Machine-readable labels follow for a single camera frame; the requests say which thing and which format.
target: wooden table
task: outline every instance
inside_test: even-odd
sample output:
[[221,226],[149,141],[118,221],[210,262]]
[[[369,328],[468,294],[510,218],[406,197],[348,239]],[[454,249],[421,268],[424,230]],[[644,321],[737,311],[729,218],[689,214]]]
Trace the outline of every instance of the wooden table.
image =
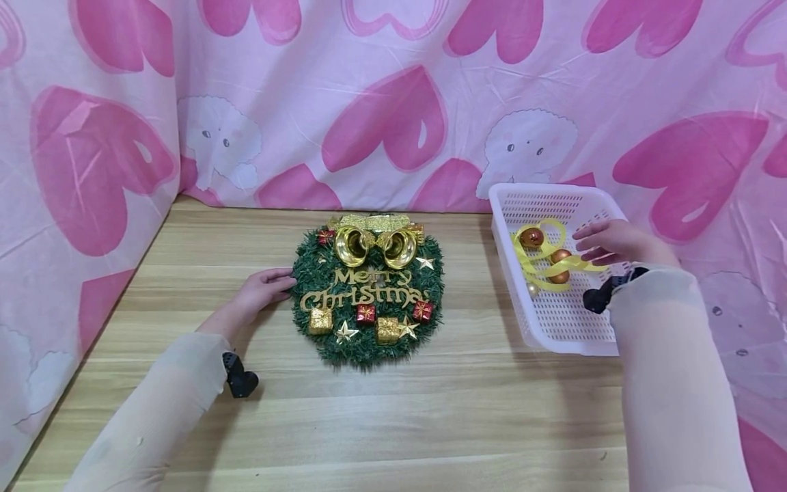
[[[11,490],[61,490],[156,357],[251,273],[291,265],[330,213],[175,203]],[[411,214],[441,243],[444,321],[410,360],[324,365],[291,301],[238,347],[256,398],[225,391],[163,490],[627,490],[621,367],[522,342],[490,216]]]

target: christmas wreath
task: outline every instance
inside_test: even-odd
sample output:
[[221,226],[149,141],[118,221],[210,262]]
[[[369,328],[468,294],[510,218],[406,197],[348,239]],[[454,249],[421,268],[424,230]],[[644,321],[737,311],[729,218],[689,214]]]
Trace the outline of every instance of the christmas wreath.
[[297,255],[295,324],[325,361],[407,357],[440,322],[440,246],[405,215],[332,219],[306,233]]

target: red gift box ornament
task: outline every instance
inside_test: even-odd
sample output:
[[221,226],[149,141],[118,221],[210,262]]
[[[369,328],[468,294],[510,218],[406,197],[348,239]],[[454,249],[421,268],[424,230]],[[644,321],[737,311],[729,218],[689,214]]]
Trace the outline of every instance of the red gift box ornament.
[[373,304],[359,304],[356,316],[358,324],[374,324],[377,319],[377,312]]
[[325,246],[334,238],[334,234],[336,234],[336,231],[332,231],[330,229],[323,229],[322,231],[317,233],[317,242],[321,246]]
[[433,308],[434,306],[431,302],[416,301],[416,308],[412,311],[412,317],[426,323],[432,318]]

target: black wrist strap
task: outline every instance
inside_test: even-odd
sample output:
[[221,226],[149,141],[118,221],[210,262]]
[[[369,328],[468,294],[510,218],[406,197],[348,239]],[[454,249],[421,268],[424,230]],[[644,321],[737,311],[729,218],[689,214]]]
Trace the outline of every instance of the black wrist strap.
[[221,358],[224,362],[224,369],[227,370],[227,384],[230,387],[232,397],[248,398],[252,391],[257,388],[260,379],[253,372],[246,371],[243,368],[243,363],[238,354],[224,352]]
[[586,290],[582,295],[582,302],[585,304],[585,309],[596,314],[603,313],[612,300],[612,293],[616,288],[643,276],[647,272],[648,269],[645,267],[636,267],[626,275],[609,277],[607,281],[601,284],[601,287],[597,289]]

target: green wreath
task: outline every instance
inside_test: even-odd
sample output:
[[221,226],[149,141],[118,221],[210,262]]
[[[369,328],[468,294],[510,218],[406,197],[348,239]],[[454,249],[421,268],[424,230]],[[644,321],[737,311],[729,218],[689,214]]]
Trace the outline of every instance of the green wreath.
[[[317,344],[323,360],[334,365],[370,367],[409,357],[440,323],[444,287],[438,242],[420,229],[415,258],[402,269],[390,268],[380,247],[370,248],[363,264],[349,268],[334,251],[337,223],[306,233],[297,248],[297,284],[291,291],[297,329]],[[371,231],[364,234],[370,241],[379,238],[369,236]],[[370,293],[372,302],[364,302]],[[373,321],[368,319],[370,304]],[[328,324],[314,328],[318,318]],[[399,331],[391,331],[393,319]]]

